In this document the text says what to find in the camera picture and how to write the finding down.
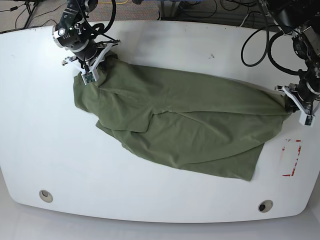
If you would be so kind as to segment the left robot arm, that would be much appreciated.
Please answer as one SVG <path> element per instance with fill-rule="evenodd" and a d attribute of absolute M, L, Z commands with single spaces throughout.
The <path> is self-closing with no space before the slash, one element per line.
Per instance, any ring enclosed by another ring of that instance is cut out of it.
<path fill-rule="evenodd" d="M 320 99 L 320 2 L 318 0 L 257 0 L 266 33 L 265 50 L 256 63 L 264 58 L 279 71 L 299 77 L 297 84 L 280 87 L 286 95 L 288 112 L 300 111 L 303 124 L 309 125 L 315 118 L 314 101 Z M 304 61 L 306 70 L 291 70 L 278 64 L 272 55 L 273 43 L 282 36 L 291 36 L 292 47 L 298 58 Z"/>

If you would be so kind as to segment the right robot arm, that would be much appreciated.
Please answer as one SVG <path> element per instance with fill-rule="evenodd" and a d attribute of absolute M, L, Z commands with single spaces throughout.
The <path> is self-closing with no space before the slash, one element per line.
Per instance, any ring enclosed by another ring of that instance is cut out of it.
<path fill-rule="evenodd" d="M 117 3 L 111 1 L 111 17 L 107 25 L 88 22 L 89 13 L 98 5 L 97 0 L 68 0 L 59 23 L 52 28 L 52 38 L 60 48 L 71 51 L 87 75 L 92 65 L 99 64 L 103 50 L 109 50 L 121 41 L 106 35 L 116 17 Z"/>

